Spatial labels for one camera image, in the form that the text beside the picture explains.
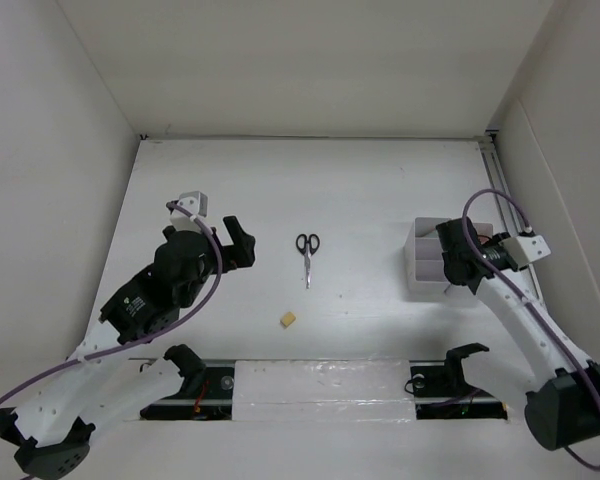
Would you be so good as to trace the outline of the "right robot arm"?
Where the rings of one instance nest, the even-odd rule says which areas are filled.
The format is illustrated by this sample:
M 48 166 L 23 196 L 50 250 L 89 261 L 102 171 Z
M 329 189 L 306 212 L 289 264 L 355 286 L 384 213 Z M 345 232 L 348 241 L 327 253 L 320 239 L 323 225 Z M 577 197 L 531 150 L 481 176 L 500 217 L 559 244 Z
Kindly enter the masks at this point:
M 528 364 L 459 359 L 442 369 L 453 393 L 475 385 L 522 410 L 533 438 L 555 451 L 600 436 L 600 363 L 579 348 L 530 292 L 523 272 L 550 255 L 532 229 L 481 242 L 469 219 L 437 225 L 443 271 L 467 288 L 501 322 Z

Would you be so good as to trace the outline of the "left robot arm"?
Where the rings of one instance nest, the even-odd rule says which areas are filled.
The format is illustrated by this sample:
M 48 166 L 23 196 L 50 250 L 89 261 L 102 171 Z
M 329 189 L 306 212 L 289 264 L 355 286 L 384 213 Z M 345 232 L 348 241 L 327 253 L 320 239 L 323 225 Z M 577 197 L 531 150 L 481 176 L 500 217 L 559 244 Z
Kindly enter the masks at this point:
M 223 223 L 232 240 L 226 246 L 199 219 L 166 227 L 152 263 L 105 303 L 74 353 L 23 385 L 48 384 L 15 408 L 0 403 L 0 438 L 16 446 L 14 459 L 26 478 L 62 479 L 107 428 L 163 398 L 206 392 L 206 365 L 184 344 L 169 347 L 110 394 L 101 389 L 136 351 L 202 309 L 207 280 L 254 265 L 254 237 L 234 216 Z

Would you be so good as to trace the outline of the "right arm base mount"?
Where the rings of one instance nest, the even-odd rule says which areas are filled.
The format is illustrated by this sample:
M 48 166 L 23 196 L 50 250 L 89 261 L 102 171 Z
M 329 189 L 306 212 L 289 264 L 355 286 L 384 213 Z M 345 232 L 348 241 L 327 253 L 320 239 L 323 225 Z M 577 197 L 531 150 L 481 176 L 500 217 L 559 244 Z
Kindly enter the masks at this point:
M 443 360 L 410 362 L 410 378 L 403 390 L 415 401 L 417 420 L 507 420 L 505 405 L 464 377 L 462 361 L 488 352 L 479 343 L 450 349 Z

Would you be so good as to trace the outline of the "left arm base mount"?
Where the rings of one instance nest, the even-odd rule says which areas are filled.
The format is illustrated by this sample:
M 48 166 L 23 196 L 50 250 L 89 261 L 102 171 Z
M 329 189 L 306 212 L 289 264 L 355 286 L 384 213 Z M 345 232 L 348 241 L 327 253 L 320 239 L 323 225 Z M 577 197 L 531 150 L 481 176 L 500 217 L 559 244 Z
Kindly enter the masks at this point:
M 235 360 L 202 360 L 184 344 L 170 347 L 165 360 L 175 362 L 180 389 L 140 411 L 146 421 L 229 421 L 232 419 Z

